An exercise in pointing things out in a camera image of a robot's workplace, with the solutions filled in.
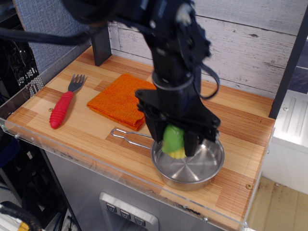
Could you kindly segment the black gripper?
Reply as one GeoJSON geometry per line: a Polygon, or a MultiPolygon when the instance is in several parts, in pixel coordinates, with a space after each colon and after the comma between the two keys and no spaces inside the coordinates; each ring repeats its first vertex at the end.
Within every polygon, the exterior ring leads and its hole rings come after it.
{"type": "Polygon", "coordinates": [[[141,89],[135,92],[138,108],[154,141],[160,143],[167,125],[184,130],[187,157],[194,156],[204,139],[216,141],[220,119],[207,109],[193,85],[185,89],[141,89]]]}

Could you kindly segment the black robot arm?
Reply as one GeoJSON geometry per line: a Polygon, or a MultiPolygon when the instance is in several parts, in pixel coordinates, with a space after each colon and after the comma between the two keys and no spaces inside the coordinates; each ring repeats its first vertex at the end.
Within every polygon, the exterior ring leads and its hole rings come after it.
{"type": "Polygon", "coordinates": [[[197,23],[191,0],[65,0],[64,7],[91,27],[117,21],[143,35],[153,57],[154,90],[137,90],[138,108],[156,142],[169,125],[183,130],[187,156],[204,140],[218,139],[220,119],[202,103],[201,72],[216,82],[218,75],[203,61],[210,42],[197,23]]]}

